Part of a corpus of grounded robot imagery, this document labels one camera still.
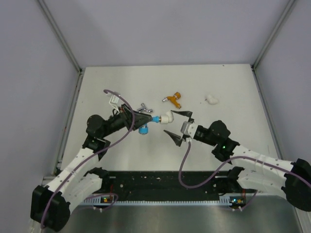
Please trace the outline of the white elbow fitting far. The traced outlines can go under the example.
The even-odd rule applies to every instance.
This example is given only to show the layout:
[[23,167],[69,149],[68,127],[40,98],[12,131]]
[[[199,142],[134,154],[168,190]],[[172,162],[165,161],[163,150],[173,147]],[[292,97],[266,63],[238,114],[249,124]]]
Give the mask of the white elbow fitting far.
[[219,100],[212,95],[207,95],[205,101],[210,105],[216,105],[219,103]]

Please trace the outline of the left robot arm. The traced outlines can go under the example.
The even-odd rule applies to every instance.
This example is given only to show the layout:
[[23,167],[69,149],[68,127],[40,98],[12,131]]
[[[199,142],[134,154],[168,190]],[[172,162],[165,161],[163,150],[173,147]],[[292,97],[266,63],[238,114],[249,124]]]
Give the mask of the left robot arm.
[[106,192],[110,180],[98,163],[112,147],[105,137],[126,128],[128,131],[151,122],[150,114],[133,111],[123,104],[108,119],[92,115],[86,123],[87,137],[72,161],[46,185],[37,186],[32,193],[30,217],[41,228],[56,232],[64,228],[72,212],[94,192]]

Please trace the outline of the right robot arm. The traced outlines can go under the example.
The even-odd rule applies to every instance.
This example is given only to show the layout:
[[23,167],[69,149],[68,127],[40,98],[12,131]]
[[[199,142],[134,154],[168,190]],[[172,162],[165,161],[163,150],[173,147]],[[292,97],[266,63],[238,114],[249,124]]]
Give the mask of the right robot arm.
[[295,162],[272,158],[252,151],[230,139],[227,126],[217,120],[205,128],[191,117],[191,111],[178,111],[188,117],[181,127],[182,135],[170,131],[166,134],[179,147],[182,142],[191,146],[192,140],[213,146],[212,154],[225,164],[232,164],[228,173],[227,187],[232,192],[253,189],[284,198],[295,208],[311,210],[311,166],[303,159]]

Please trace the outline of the white elbow pipe fitting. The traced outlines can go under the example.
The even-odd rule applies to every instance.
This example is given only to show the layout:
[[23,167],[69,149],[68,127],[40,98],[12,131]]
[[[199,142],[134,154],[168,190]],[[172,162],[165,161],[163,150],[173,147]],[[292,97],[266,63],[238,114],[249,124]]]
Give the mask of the white elbow pipe fitting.
[[160,124],[170,124],[174,121],[173,113],[168,111],[159,116],[159,123]]

